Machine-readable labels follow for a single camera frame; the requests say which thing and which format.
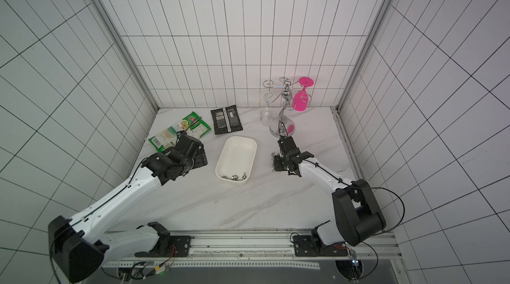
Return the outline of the white plastic storage box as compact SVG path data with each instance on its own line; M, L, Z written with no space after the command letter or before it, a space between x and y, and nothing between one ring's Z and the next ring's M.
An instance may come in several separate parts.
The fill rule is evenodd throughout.
M242 185L248 182L257 151L257 142L254 139L242 136L233 136L227 139L215 168L218 179L232 184ZM225 180L222 176L238 175L239 180Z

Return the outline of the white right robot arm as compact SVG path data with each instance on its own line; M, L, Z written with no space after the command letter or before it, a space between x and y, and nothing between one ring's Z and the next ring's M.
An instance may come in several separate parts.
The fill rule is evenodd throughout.
M343 241L356 246L386 228L373 189L366 180L343 179L308 151L300 151L294 139L278 139L280 153L273 156L275 171L302 177L331 196L334 223Z

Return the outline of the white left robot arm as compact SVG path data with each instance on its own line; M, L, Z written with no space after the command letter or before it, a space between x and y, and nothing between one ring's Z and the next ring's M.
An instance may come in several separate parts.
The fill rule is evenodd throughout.
M169 253L171 234L158 222L109 234L130 208L169 181L207 165L203 143L181 132L173 147L144 158L133 175L106 196L70 218L58 216L48 225L49 261L70 283L78 283L112 260L141 253Z

